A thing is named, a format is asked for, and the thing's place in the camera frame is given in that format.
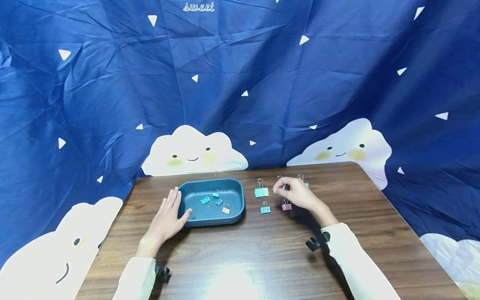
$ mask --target rectangular tray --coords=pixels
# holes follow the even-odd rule
[[[179,186],[181,203],[179,218],[189,208],[193,209],[185,227],[213,226],[237,223],[245,209],[243,186],[240,181],[232,178],[189,181]],[[230,214],[222,213],[223,204],[217,206],[217,199],[212,193],[217,192],[223,203],[230,205]],[[200,202],[209,196],[210,207]]]

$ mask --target wrist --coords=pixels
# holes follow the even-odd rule
[[[328,206],[323,202],[320,202],[315,207],[313,207],[310,212],[313,214],[315,219],[317,219],[318,223],[320,223],[320,226],[322,228],[333,224],[338,224],[338,220],[332,214],[330,208],[328,208]]]
[[[163,240],[154,240],[148,237],[143,237],[138,244],[136,257],[156,258],[158,250],[163,244]]]

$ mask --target white sleeve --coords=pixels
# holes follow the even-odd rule
[[[399,300],[400,297],[373,260],[360,246],[357,237],[344,223],[322,228],[330,233],[330,256],[347,280],[355,300]]]
[[[131,258],[121,274],[113,300],[148,300],[155,277],[155,259]]]

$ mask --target black strap buckle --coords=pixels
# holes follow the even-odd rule
[[[155,264],[155,274],[160,282],[166,282],[170,276],[170,269],[166,266],[159,266]]]
[[[325,245],[330,240],[330,233],[324,232],[322,235],[316,240],[314,237],[308,239],[305,243],[307,247],[312,251],[318,250],[322,245]]]

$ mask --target wooden table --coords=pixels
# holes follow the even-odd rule
[[[168,284],[156,283],[150,299],[159,295],[161,300],[351,299],[338,267],[324,259],[321,251],[310,252],[305,245],[319,231],[312,217],[300,209],[282,211],[282,199],[273,195],[278,175],[296,177],[300,173],[338,220],[350,226],[402,300],[465,299],[403,218],[353,163],[138,179],[77,299],[112,299],[123,268],[169,189],[190,180],[214,178],[242,182],[246,213],[235,225],[185,228],[167,241],[157,261],[167,265],[172,276]],[[254,197],[258,178],[269,187],[269,197]],[[260,214],[263,201],[268,201],[272,213]]]

